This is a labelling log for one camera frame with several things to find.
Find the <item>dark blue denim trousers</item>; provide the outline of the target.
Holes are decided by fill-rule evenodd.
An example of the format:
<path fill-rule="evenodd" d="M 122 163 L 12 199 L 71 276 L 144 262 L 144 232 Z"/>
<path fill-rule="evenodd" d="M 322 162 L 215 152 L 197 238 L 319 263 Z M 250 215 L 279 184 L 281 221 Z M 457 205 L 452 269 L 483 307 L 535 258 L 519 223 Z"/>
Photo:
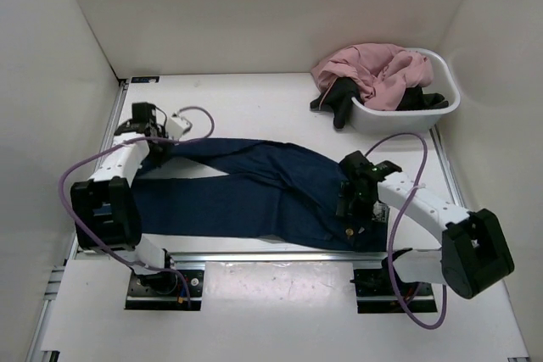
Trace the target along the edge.
<path fill-rule="evenodd" d="M 387 225 L 372 211 L 337 209 L 349 179 L 340 165 L 292 143 L 209 138 L 172 148 L 182 159 L 219 170 L 203 178 L 157 178 L 145 162 L 132 195 L 148 234 L 271 238 L 306 247 L 383 252 Z"/>

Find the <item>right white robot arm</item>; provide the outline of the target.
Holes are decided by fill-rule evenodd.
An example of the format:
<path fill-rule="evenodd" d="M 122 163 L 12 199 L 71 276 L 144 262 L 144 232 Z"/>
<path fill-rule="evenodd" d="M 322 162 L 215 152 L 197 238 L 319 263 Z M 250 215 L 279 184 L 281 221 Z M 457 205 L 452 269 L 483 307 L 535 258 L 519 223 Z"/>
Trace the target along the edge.
<path fill-rule="evenodd" d="M 472 211 L 448 203 L 416 185 L 390 161 L 371 163 L 355 151 L 339 164 L 347 177 L 339 194 L 338 215 L 363 215 L 384 203 L 428 231 L 438 249 L 401 249 L 384 262 L 383 288 L 393 294 L 411 283 L 445 285 L 470 299 L 515 269 L 500 221 L 488 209 Z"/>

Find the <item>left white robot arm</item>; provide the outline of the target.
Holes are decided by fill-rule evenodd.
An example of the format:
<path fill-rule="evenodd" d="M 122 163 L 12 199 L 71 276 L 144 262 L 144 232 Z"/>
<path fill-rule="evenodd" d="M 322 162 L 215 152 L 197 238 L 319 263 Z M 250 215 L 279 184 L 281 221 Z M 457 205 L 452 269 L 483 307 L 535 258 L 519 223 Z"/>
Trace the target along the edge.
<path fill-rule="evenodd" d="M 144 286 L 168 294 L 181 284 L 170 254 L 143 237 L 143 222 L 132 183 L 143 165 L 161 166 L 173 143 L 187 131 L 152 103 L 134 103 L 132 117 L 115 130 L 112 148 L 98 169 L 70 189 L 81 248 L 107 254 L 131 269 Z"/>

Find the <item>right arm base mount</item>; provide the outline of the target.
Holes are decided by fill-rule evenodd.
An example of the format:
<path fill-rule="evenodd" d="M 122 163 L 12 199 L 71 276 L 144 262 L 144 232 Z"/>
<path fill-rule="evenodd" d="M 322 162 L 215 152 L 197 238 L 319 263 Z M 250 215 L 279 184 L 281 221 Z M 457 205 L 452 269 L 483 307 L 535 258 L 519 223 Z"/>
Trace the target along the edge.
<path fill-rule="evenodd" d="M 349 253 L 353 265 L 350 283 L 355 287 L 358 314 L 403 314 L 387 268 L 385 252 Z M 437 312 L 429 283 L 405 283 L 397 279 L 400 296 L 412 313 Z"/>

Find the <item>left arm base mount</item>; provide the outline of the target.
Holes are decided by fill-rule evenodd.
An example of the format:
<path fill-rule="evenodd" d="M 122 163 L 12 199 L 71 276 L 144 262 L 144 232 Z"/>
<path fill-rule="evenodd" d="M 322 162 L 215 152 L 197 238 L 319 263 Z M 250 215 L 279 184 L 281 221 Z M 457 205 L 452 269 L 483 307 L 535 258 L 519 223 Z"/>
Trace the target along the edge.
<path fill-rule="evenodd" d="M 133 267 L 126 286 L 126 310 L 201 310 L 204 293 L 204 262 L 175 262 L 177 273 L 144 271 Z"/>

